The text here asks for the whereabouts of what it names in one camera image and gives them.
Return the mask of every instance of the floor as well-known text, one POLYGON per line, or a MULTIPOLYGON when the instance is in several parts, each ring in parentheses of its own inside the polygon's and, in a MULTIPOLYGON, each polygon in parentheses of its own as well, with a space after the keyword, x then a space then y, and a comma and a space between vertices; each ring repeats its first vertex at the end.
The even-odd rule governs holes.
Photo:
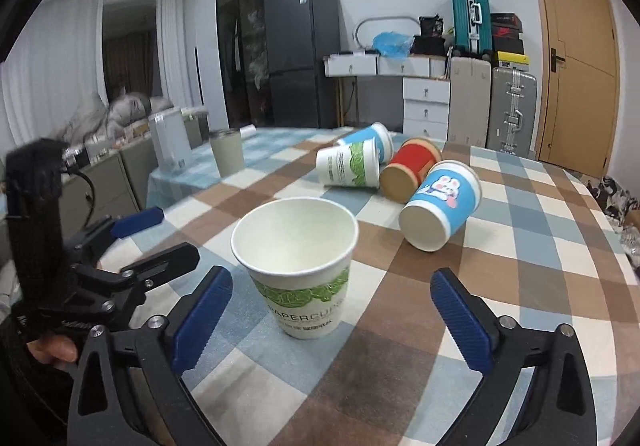
POLYGON ((571 170, 569 168, 565 168, 564 171, 570 173, 575 179, 578 179, 583 185, 587 186, 587 183, 591 181, 591 184, 596 185, 600 182, 600 179, 596 179, 595 177, 591 177, 590 175, 586 175, 581 171, 571 170))

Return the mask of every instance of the checkered tablecloth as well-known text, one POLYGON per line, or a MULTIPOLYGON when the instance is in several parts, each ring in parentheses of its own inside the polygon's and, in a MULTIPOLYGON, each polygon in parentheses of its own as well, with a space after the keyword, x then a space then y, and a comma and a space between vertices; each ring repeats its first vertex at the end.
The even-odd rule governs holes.
MULTIPOLYGON (((244 164, 253 169, 271 172, 260 166, 262 160, 287 149, 315 134, 341 134, 350 129, 325 131, 318 129, 258 129, 256 135, 242 142, 244 164)), ((220 182, 218 165, 209 143, 193 149, 193 165, 182 173, 165 172, 156 168, 148 180, 146 206, 168 208, 179 200, 220 182)))
MULTIPOLYGON (((480 380, 467 368, 430 298, 430 276, 450 267, 497 315, 523 327, 577 331, 591 376, 599 446, 640 405, 640 288, 616 235, 587 189, 562 169, 447 143, 444 158, 475 168, 484 199, 436 253, 403 240, 402 206, 365 189, 318 184, 317 134, 184 199, 158 227, 116 245, 115 269, 188 241, 197 269, 148 293, 134 318, 167 314, 216 264, 234 293, 197 366, 183 379, 229 446, 433 445, 480 380), (280 331, 230 235, 252 208, 296 196, 328 198, 358 219, 360 239, 342 321, 329 336, 280 331)), ((396 149, 405 139, 394 137, 396 149)), ((532 372, 523 370, 490 444, 503 441, 532 372)))

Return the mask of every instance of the black refrigerator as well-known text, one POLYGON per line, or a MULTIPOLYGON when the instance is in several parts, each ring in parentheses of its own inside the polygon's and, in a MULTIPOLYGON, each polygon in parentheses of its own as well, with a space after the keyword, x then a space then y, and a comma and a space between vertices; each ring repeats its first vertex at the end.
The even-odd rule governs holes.
POLYGON ((337 127, 335 84, 323 56, 340 52, 337 0, 265 0, 276 127, 337 127))

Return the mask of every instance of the blue gripper pad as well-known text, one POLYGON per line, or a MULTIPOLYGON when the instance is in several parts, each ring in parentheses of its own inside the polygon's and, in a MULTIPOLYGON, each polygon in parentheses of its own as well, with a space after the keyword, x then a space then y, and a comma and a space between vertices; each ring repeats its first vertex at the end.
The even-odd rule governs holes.
POLYGON ((111 235, 116 239, 123 239, 139 231, 146 230, 151 226, 156 226, 164 219, 164 212, 161 208, 154 207, 142 210, 124 219, 114 222, 111 228, 111 235))
POLYGON ((491 372, 494 360, 489 336, 440 270, 431 277, 431 299, 460 349, 466 366, 483 376, 491 372))
MULTIPOLYGON (((225 311, 233 293, 233 280, 231 273, 224 267, 212 268, 208 275, 215 274, 214 269, 219 269, 216 278, 210 285, 200 292, 198 286, 191 295, 183 296, 182 300, 188 302, 189 297, 198 297, 195 304, 182 322, 182 325, 174 337, 174 357, 171 368, 174 374, 182 374, 196 366, 204 347, 207 345, 213 329, 218 324, 222 313, 225 311)), ((171 321, 172 313, 178 309, 178 304, 172 309, 168 318, 171 321)))

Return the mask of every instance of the door frame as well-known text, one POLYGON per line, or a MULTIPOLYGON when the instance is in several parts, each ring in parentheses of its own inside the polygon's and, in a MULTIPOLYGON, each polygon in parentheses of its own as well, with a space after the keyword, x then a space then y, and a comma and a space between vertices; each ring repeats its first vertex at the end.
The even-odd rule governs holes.
MULTIPOLYGON (((616 26, 616 18, 613 14, 613 6, 611 0, 607 0, 609 5, 609 15, 611 17, 611 24, 613 26, 613 41, 616 46, 616 103, 614 105, 614 116, 611 126, 611 136, 609 138, 609 146, 607 148, 607 159, 604 169, 602 170, 605 175, 609 169, 611 162, 611 152, 613 149, 613 142, 616 137, 616 127, 618 125, 618 109, 620 106, 620 46, 618 45, 618 29, 616 26)), ((542 25, 542 97, 540 101, 540 113, 538 114, 538 133, 536 134, 535 152, 536 158, 540 159, 540 149, 542 148, 542 137, 545 133, 546 124, 546 112, 549 107, 549 72, 550 72, 550 59, 549 53, 549 31, 548 23, 546 22, 546 4, 545 0, 538 0, 540 7, 540 24, 542 25)))

